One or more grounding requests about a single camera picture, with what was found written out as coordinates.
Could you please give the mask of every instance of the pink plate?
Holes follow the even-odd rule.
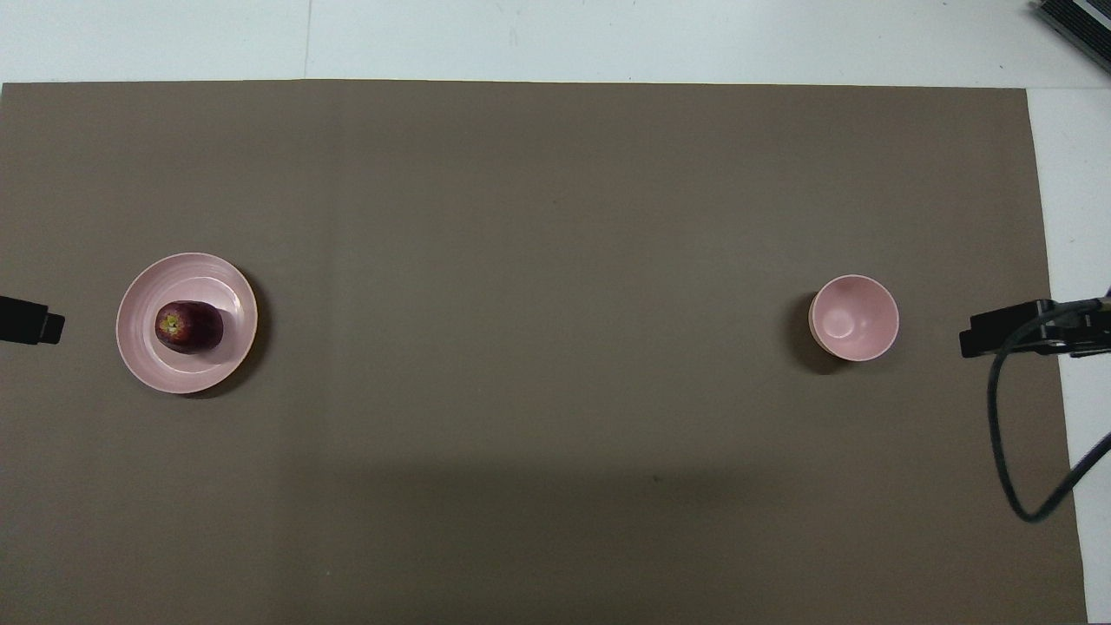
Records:
[[[220,310],[223,340],[201,354],[178,354],[154,336],[154,317],[177,300],[206,301]],[[116,344],[123,364],[147,386],[196,393],[231,375],[251,351],[259,314],[254,291],[230,262],[211,253],[176,253],[146,268],[123,293]]]

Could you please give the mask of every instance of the cable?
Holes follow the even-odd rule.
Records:
[[[1044,326],[1045,324],[1064,317],[1065,315],[1072,314],[1084,314],[1084,312],[1091,312],[1093,310],[1099,310],[1103,302],[1099,299],[1083,299],[1080,301],[1070,301],[1065,303],[1060,303],[1053,309],[1042,312],[1038,317],[1027,322],[1019,326],[1017,331],[1011,333],[1000,346],[999,353],[995,354],[995,360],[991,363],[991,371],[988,374],[988,426],[991,429],[991,451],[995,456],[995,471],[999,472],[999,482],[1003,486],[1003,493],[1007,495],[1007,503],[1011,505],[1011,510],[1014,514],[1019,516],[1022,521],[1027,523],[1039,523],[1044,521],[1045,517],[1051,515],[1053,511],[1061,504],[1064,496],[1072,491],[1072,487],[1080,482],[1081,477],[1092,468],[1095,463],[1100,461],[1109,451],[1111,451],[1111,434],[1108,434],[1100,441],[1095,447],[1092,447],[1083,458],[1077,463],[1077,466],[1069,471],[1061,484],[1053,490],[1049,498],[1045,500],[1035,512],[1027,512],[1022,507],[1022,503],[1019,502],[1018,495],[1014,493],[1014,485],[1011,484],[1011,475],[1007,471],[1007,460],[1003,457],[1003,441],[999,432],[999,404],[997,402],[997,394],[999,391],[999,376],[1003,370],[1003,362],[1007,361],[1008,355],[1014,350],[1014,347],[1030,333],[1037,331],[1038,329]]]

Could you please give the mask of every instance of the bowl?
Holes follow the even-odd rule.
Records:
[[[868,275],[833,278],[810,302],[810,334],[838,359],[879,359],[899,335],[899,306],[891,291]]]

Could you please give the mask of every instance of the apple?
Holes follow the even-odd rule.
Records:
[[[220,311],[203,301],[171,301],[154,317],[154,336],[181,354],[212,350],[223,339]]]

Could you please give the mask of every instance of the white floor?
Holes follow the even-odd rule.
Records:
[[[0,82],[263,78],[1027,88],[1052,296],[1111,284],[1111,73],[1023,0],[0,0]],[[1061,369],[1075,462],[1111,431],[1111,356]],[[1109,622],[1111,461],[1075,498]]]

